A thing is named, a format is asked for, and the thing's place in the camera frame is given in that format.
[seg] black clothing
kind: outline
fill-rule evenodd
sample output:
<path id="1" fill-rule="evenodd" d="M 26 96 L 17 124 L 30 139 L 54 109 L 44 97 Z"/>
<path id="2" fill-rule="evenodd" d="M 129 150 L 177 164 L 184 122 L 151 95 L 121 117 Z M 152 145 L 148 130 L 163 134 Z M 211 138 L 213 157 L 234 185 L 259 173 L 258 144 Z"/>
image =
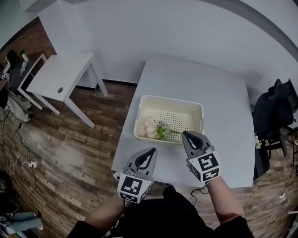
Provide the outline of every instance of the black clothing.
<path id="1" fill-rule="evenodd" d="M 99 229 L 79 221 L 68 238 L 101 238 Z M 253 238 L 246 219 L 237 217 L 215 230 L 207 227 L 195 207 L 173 186 L 164 189 L 163 198 L 143 200 L 130 205 L 110 237 L 184 237 L 184 238 Z"/>
<path id="2" fill-rule="evenodd" d="M 7 89 L 3 88 L 0 91 L 0 107 L 4 109 L 7 105 L 7 100 L 8 100 L 8 91 Z"/>

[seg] cable on floor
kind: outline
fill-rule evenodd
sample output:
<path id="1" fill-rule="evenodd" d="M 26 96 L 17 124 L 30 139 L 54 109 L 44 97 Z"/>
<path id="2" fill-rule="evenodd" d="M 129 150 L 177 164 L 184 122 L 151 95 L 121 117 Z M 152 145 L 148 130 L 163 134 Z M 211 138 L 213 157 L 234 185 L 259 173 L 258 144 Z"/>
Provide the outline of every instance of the cable on floor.
<path id="1" fill-rule="evenodd" d="M 18 158 L 21 158 L 21 161 L 22 161 L 22 164 L 23 164 L 23 165 L 24 165 L 25 163 L 28 163 L 28 164 L 31 163 L 31 158 L 30 158 L 30 150 L 29 150 L 29 148 L 28 148 L 27 146 L 25 146 L 25 145 L 23 144 L 23 139 L 22 139 L 22 137 L 21 137 L 20 134 L 19 134 L 19 129 L 20 129 L 21 126 L 22 126 L 22 122 L 21 122 L 21 120 L 19 120 L 19 119 L 16 118 L 15 116 L 13 116 L 13 115 L 9 115 L 9 111 L 10 111 L 10 110 L 9 110 L 9 107 L 8 107 L 8 113 L 7 113 L 6 117 L 5 117 L 5 119 L 4 119 L 3 121 L 1 121 L 1 122 L 3 122 L 3 126 L 2 126 L 2 132 L 1 132 L 0 137 L 2 137 L 2 134 L 3 134 L 3 128 L 4 128 L 4 122 L 5 122 L 5 120 L 7 119 L 7 117 L 10 116 L 10 117 L 14 117 L 15 119 L 17 119 L 17 120 L 20 122 L 20 125 L 19 125 L 18 129 L 15 130 L 15 133 L 19 136 L 22 147 L 24 147 L 24 148 L 26 148 L 26 149 L 28 150 L 28 158 L 29 158 L 29 162 L 27 162 L 27 161 L 23 162 L 22 157 L 19 155 L 19 156 L 17 157 L 16 161 L 15 161 L 15 164 L 14 164 L 14 161 L 13 161 L 13 158 L 12 158 L 12 155 L 11 155 L 11 152 L 10 152 L 9 148 L 8 148 L 7 146 L 4 147 L 4 148 L 2 148 L 2 149 L 7 148 L 7 149 L 9 150 L 10 157 L 11 157 L 9 171 L 10 171 L 11 174 L 14 174 L 14 167 L 15 167 L 16 164 L 17 164 Z M 31 198 L 31 196 L 33 195 L 34 192 L 36 192 L 39 196 L 41 196 L 42 193 L 41 193 L 41 189 L 40 189 L 40 187 L 39 187 L 39 186 L 37 185 L 37 183 L 36 183 L 36 177 L 35 177 L 35 174 L 34 174 L 33 166 L 31 167 L 31 170 L 32 170 L 32 174 L 33 174 L 33 177 L 34 177 L 34 182 L 35 182 L 35 184 L 34 184 L 33 191 L 32 191 L 32 192 L 30 193 L 30 195 L 29 195 L 29 199 L 30 199 L 31 203 L 33 204 L 33 206 L 35 207 L 35 209 L 37 210 L 37 217 L 40 218 L 40 217 L 41 217 L 41 213 L 40 213 L 40 211 L 37 209 L 37 207 L 35 206 L 35 204 L 34 204 L 32 198 Z"/>

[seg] electrical cable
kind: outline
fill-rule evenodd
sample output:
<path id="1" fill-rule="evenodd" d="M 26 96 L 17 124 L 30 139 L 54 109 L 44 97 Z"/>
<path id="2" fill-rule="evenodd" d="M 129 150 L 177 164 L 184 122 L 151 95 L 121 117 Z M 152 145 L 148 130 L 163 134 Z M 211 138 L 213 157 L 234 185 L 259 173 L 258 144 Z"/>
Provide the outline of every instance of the electrical cable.
<path id="1" fill-rule="evenodd" d="M 201 190 L 202 189 L 204 189 L 205 187 L 207 187 L 207 184 L 208 184 L 208 182 L 203 186 L 203 187 L 201 187 L 201 188 L 196 188 L 196 189 L 194 189 L 193 191 L 191 191 L 191 196 L 192 196 L 192 204 L 195 206 L 196 205 L 196 202 L 197 202 L 197 198 L 196 198 L 196 196 L 194 196 L 193 195 L 193 193 L 195 192 L 195 191 L 200 191 L 202 194 L 204 194 L 204 195 L 206 195 L 206 194 L 208 194 L 209 193 L 209 190 L 206 192 L 206 193 L 204 193 L 204 192 L 202 192 Z"/>
<path id="2" fill-rule="evenodd" d="M 17 164 L 17 160 L 18 160 L 19 157 L 21 158 L 21 160 L 22 160 L 22 164 L 23 164 L 23 165 L 24 165 L 25 163 L 28 163 L 28 164 L 31 163 L 31 158 L 30 158 L 30 150 L 29 150 L 29 148 L 28 148 L 27 146 L 25 146 L 25 145 L 23 144 L 23 139 L 22 139 L 22 137 L 21 137 L 20 134 L 19 134 L 19 129 L 20 129 L 21 126 L 22 126 L 22 122 L 21 122 L 21 120 L 19 120 L 19 119 L 16 118 L 15 116 L 13 116 L 13 115 L 9 115 L 9 111 L 10 111 L 10 110 L 9 110 L 9 107 L 8 107 L 8 113 L 7 113 L 6 117 L 5 117 L 5 119 L 3 120 L 3 124 L 4 124 L 4 122 L 5 122 L 5 120 L 7 119 L 8 116 L 10 116 L 10 117 L 14 117 L 15 119 L 17 119 L 17 120 L 20 122 L 20 125 L 19 125 L 18 129 L 15 130 L 15 133 L 19 136 L 22 147 L 24 147 L 24 148 L 26 148 L 26 149 L 28 150 L 28 158 L 29 158 L 29 162 L 25 161 L 25 162 L 23 163 L 23 159 L 22 159 L 22 157 L 19 155 L 19 156 L 17 157 L 17 159 L 16 159 L 15 164 L 14 164 L 13 159 L 12 159 L 12 155 L 11 155 L 11 152 L 10 152 L 9 148 L 8 148 L 7 146 L 4 147 L 4 148 L 8 148 L 8 150 L 9 150 L 9 153 L 10 153 L 10 156 L 11 156 L 9 171 L 10 171 L 10 173 L 11 173 L 11 168 L 13 168 L 13 172 L 11 173 L 11 174 L 13 174 L 13 173 L 14 173 L 14 167 L 16 166 L 16 164 Z M 39 187 L 39 186 L 37 185 L 37 183 L 36 183 L 36 177 L 35 177 L 35 174 L 34 174 L 33 165 L 32 165 L 32 167 L 31 167 L 31 169 L 32 169 L 32 174 L 33 174 L 33 177 L 34 177 L 34 183 L 35 183 L 35 184 L 34 184 L 33 191 L 32 191 L 32 192 L 30 193 L 30 195 L 29 195 L 29 199 L 30 199 L 31 203 L 33 204 L 33 206 L 35 207 L 35 209 L 37 210 L 37 217 L 40 218 L 40 217 L 41 217 L 41 213 L 39 212 L 39 210 L 38 210 L 37 207 L 35 206 L 35 204 L 34 204 L 32 198 L 31 198 L 31 196 L 33 195 L 34 192 L 36 192 L 39 196 L 41 196 L 42 193 L 41 193 L 41 189 L 40 189 L 40 187 Z"/>

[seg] plastic basket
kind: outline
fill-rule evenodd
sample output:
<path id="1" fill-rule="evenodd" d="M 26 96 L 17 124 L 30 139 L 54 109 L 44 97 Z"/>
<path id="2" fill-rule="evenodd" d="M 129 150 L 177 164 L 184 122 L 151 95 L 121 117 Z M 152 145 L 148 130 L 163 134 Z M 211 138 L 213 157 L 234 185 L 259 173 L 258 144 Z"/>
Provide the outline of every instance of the plastic basket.
<path id="1" fill-rule="evenodd" d="M 150 139 L 144 136 L 142 125 L 147 117 L 155 117 L 166 122 L 172 130 L 203 131 L 203 106 L 196 102 L 144 95 L 141 97 L 137 112 L 134 135 L 143 143 L 170 143 L 182 145 L 181 134 L 171 133 L 164 140 Z"/>

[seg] wall outlet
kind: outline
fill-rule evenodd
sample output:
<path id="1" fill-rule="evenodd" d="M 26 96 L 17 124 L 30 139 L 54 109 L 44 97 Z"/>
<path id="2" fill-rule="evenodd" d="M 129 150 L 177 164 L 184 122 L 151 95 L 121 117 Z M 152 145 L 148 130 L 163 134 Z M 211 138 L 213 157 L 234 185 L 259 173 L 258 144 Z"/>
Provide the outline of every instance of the wall outlet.
<path id="1" fill-rule="evenodd" d="M 37 163 L 36 162 L 33 162 L 33 161 L 28 162 L 28 165 L 29 165 L 29 167 L 32 167 L 33 166 L 33 168 L 36 168 L 37 167 Z"/>

